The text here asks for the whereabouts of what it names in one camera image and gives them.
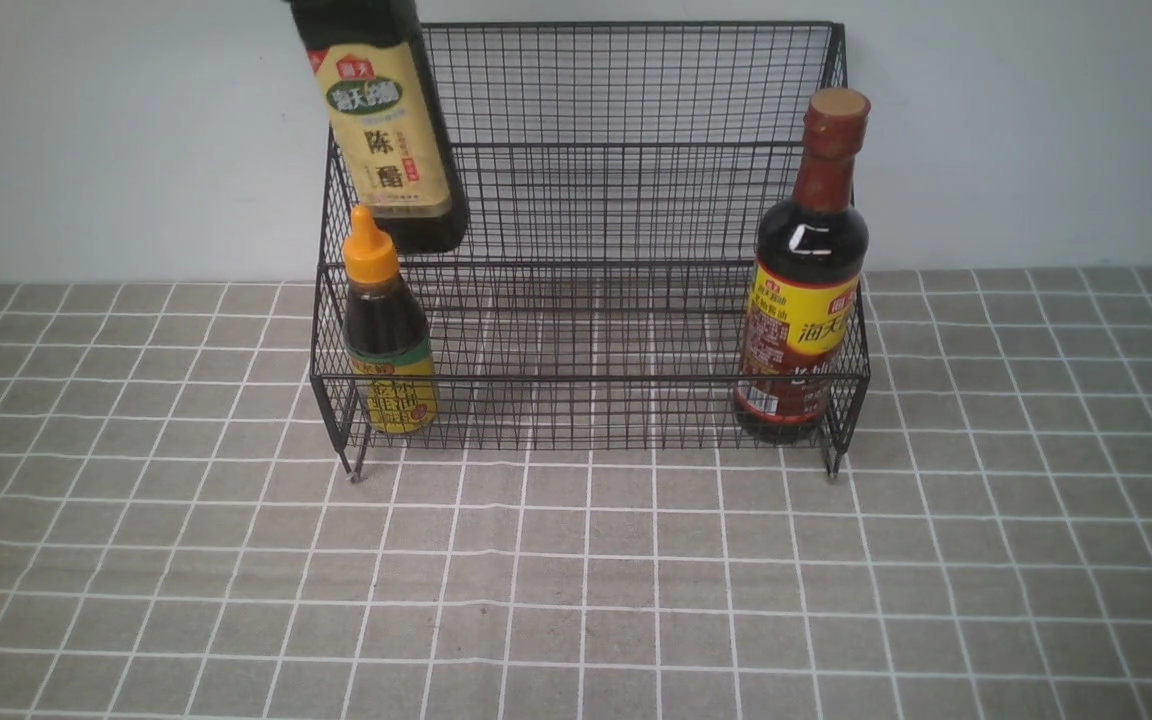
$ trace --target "dark liquid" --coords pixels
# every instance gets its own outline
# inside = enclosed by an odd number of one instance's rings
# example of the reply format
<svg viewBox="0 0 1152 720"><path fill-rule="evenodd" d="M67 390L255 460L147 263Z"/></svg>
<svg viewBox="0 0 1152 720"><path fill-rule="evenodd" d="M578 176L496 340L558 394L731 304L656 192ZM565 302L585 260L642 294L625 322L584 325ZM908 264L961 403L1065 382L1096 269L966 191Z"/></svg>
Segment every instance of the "dark liquid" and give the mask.
<svg viewBox="0 0 1152 720"><path fill-rule="evenodd" d="M380 287L349 283L344 341L357 355L399 356L425 342L429 320L403 279Z"/></svg>
<svg viewBox="0 0 1152 720"><path fill-rule="evenodd" d="M366 44L393 47L407 41L411 47L420 93L425 96L430 123L434 127L438 154L452 190L452 209L437 218L376 218L380 229L394 238L402 253L449 252L461 245L470 225L465 188L452 160L452 141L444 122L444 108L434 91L434 74L429 67L420 21L412 0L288 0L291 16L305 50L327 50L333 45Z"/></svg>
<svg viewBox="0 0 1152 720"><path fill-rule="evenodd" d="M790 252L790 237L805 225L799 250L828 249L828 255ZM758 259L768 272L803 285L835 285L861 273L861 264L869 248L869 228L861 213L847 209L841 213L817 213L804 209L796 200L783 200L763 215L758 227ZM817 363L826 363L841 348L819 357ZM788 445L812 437L824 420L817 415L803 423L771 423L750 414L736 400L736 422L746 433L773 445Z"/></svg>

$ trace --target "soy sauce bottle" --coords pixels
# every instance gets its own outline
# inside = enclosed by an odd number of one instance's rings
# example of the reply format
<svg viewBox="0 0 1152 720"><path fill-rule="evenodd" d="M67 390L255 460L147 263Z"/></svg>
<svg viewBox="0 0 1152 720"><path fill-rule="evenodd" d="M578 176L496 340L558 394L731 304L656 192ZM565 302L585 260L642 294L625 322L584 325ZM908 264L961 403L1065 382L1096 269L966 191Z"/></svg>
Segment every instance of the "soy sauce bottle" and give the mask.
<svg viewBox="0 0 1152 720"><path fill-rule="evenodd" d="M420 379L434 373L429 320L397 272L388 234L376 227L365 206L355 206L349 219L353 232L340 249L349 285L344 346L356 373L394 378L365 381L371 427L412 433L438 415L434 384Z"/></svg>
<svg viewBox="0 0 1152 720"><path fill-rule="evenodd" d="M288 0L358 199L397 250L448 252L470 213L412 0Z"/></svg>
<svg viewBox="0 0 1152 720"><path fill-rule="evenodd" d="M733 401L737 423L764 442L809 438L827 411L828 384L814 376L846 338L869 248L869 228L851 206L869 109L869 99L847 88L812 96L794 195L759 222L740 373L785 379L741 382Z"/></svg>

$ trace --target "white wall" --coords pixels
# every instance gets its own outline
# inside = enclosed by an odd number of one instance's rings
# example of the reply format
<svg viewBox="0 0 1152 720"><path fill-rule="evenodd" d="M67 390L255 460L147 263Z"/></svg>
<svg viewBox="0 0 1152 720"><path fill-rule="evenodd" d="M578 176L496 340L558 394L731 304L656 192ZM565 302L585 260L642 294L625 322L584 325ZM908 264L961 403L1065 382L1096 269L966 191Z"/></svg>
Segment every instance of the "white wall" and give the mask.
<svg viewBox="0 0 1152 720"><path fill-rule="evenodd" d="M870 268L1152 264L1152 3L420 0L425 20L832 18ZM325 113L275 0L0 0L0 281L308 278Z"/></svg>

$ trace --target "red bottle cap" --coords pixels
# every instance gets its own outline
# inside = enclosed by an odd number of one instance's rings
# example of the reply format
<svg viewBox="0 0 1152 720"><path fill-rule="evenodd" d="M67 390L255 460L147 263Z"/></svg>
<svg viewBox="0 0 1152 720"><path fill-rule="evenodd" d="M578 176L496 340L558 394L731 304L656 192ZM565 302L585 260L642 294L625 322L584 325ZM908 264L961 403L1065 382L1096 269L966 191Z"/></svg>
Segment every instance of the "red bottle cap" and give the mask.
<svg viewBox="0 0 1152 720"><path fill-rule="evenodd" d="M869 98L850 88L814 92L803 118L803 145L810 156L840 160L861 151L869 121Z"/></svg>

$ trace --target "metal wire mesh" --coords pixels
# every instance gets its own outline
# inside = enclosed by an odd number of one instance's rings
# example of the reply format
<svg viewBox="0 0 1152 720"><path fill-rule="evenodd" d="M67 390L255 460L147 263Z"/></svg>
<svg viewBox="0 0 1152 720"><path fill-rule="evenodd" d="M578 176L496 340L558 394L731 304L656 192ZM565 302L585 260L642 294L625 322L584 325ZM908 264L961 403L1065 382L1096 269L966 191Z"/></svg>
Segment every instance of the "metal wire mesh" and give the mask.
<svg viewBox="0 0 1152 720"><path fill-rule="evenodd" d="M357 197L332 143L311 381L346 448L756 445L732 418L763 211L790 191L801 118L846 84L829 23L426 26L470 200L456 252L410 256L439 415L371 433L340 340ZM823 376L836 469L869 379L864 321Z"/></svg>

